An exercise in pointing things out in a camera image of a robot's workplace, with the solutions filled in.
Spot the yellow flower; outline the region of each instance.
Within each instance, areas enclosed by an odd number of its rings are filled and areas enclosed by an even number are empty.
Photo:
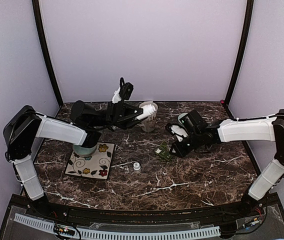
[[[108,150],[108,146],[106,145],[106,144],[100,144],[100,146],[98,146],[98,151],[100,152],[100,153],[105,153],[107,150]]]
[[[90,173],[90,168],[84,168],[84,170],[82,171],[82,173],[84,173],[84,174],[89,174],[89,173]]]

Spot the marble table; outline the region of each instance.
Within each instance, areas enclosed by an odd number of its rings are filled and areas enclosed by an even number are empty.
[[[191,152],[185,158],[161,162],[155,149],[175,137],[165,131],[181,113],[193,109],[208,121],[227,118],[219,102],[156,102],[157,124],[146,133],[132,129],[104,130],[100,141],[116,144],[108,180],[83,179],[64,174],[72,145],[47,139],[35,160],[40,182],[50,202],[101,210],[153,211],[215,206],[239,201],[257,177],[241,142],[216,144],[210,153]],[[91,103],[97,110],[106,103]],[[58,118],[70,120],[72,103]],[[141,164],[135,173],[133,163]]]

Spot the robotic arm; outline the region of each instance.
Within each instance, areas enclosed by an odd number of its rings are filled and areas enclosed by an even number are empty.
[[[250,213],[258,200],[284,178],[284,109],[270,116],[226,119],[212,124],[208,124],[196,110],[193,110],[183,116],[180,123],[183,127],[171,123],[166,125],[166,130],[177,136],[170,154],[180,158],[201,146],[212,144],[251,140],[276,143],[274,158],[242,197],[240,212],[243,215]]]
[[[12,118],[3,131],[7,145],[5,156],[8,162],[13,163],[18,181],[23,184],[31,200],[39,200],[45,195],[31,158],[35,138],[71,143],[91,153],[101,136],[99,131],[113,130],[112,126],[132,128],[155,112],[152,105],[138,108],[124,102],[130,98],[132,91],[133,85],[124,83],[121,78],[120,88],[106,110],[96,111],[92,106],[77,101],[70,114],[72,123],[36,112],[28,105]]]

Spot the white wall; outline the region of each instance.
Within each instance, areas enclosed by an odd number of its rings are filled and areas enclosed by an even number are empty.
[[[3,128],[24,106],[48,115],[58,104],[37,35],[31,0],[0,0],[0,226],[12,193],[19,193],[12,165],[4,157]]]
[[[246,0],[42,0],[65,102],[110,101],[120,77],[132,100],[220,101]]]
[[[284,0],[255,1],[245,55],[231,100],[236,117],[284,108]],[[250,142],[260,168],[274,156],[275,143]],[[284,179],[275,188],[284,206]]]

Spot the small white bottle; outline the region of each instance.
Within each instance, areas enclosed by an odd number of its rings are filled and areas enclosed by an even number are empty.
[[[141,173],[141,165],[140,165],[140,163],[138,163],[138,162],[133,163],[133,169],[134,169],[134,171],[137,174]]]

